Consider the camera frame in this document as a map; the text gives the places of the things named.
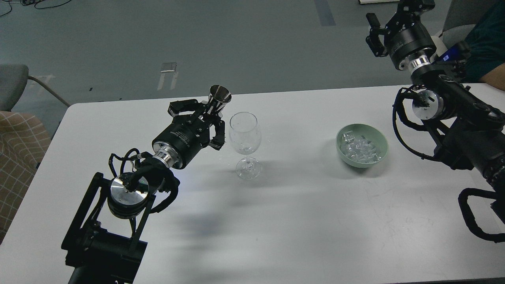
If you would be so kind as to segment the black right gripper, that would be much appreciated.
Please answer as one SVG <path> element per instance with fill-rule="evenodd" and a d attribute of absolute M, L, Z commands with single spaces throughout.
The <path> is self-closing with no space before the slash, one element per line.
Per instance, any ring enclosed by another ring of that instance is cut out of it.
<path fill-rule="evenodd" d="M 411 54 L 422 51 L 428 58 L 433 56 L 436 45 L 421 23 L 421 15 L 435 7 L 434 0 L 400 0 L 397 15 L 389 20 L 385 28 L 381 27 L 375 13 L 366 13 L 370 30 L 365 41 L 373 55 L 389 55 L 394 67 L 399 71 L 404 70 L 405 59 Z M 385 36 L 385 45 L 379 36 Z"/>

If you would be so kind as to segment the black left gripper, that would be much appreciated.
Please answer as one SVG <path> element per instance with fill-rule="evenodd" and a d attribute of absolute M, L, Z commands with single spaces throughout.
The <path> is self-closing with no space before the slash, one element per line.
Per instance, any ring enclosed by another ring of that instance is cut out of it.
<path fill-rule="evenodd" d="M 225 121 L 222 114 L 202 115 L 203 102 L 196 99 L 174 101 L 168 113 L 172 123 L 153 140 L 153 158 L 167 168 L 184 169 L 207 146 L 219 151 L 225 144 Z M 210 138 L 210 127 L 215 135 Z"/>

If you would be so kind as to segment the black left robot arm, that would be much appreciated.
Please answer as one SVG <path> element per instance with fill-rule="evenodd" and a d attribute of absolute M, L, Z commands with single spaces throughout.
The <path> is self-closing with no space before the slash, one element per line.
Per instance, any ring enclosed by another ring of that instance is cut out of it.
<path fill-rule="evenodd" d="M 71 284 L 131 284 L 146 251 L 140 236 L 148 216 L 166 209 L 178 195 L 173 169 L 184 169 L 205 147 L 225 143 L 221 111 L 231 95 L 209 95 L 207 102 L 171 102 L 172 123 L 153 140 L 153 152 L 133 148 L 112 153 L 113 178 L 97 172 L 65 234 L 65 264 Z"/>

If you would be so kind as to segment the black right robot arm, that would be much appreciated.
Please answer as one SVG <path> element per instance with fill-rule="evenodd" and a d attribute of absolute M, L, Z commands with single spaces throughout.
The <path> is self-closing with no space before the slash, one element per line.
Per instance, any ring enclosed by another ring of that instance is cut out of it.
<path fill-rule="evenodd" d="M 504 113 L 475 97 L 449 73 L 454 61 L 431 61 L 437 49 L 421 15 L 434 8 L 432 0 L 401 0 L 384 27 L 374 13 L 367 13 L 366 43 L 374 56 L 389 56 L 397 70 L 410 73 L 412 85 L 400 88 L 393 103 L 393 130 L 399 142 L 414 155 L 453 170 L 478 169 L 492 191 L 464 189 L 458 196 L 462 217 L 476 237 L 501 243 L 503 233 L 488 234 L 478 226 L 468 198 L 491 199 L 491 209 L 504 220 Z M 429 133 L 436 144 L 433 156 L 404 142 L 397 119 Z"/>

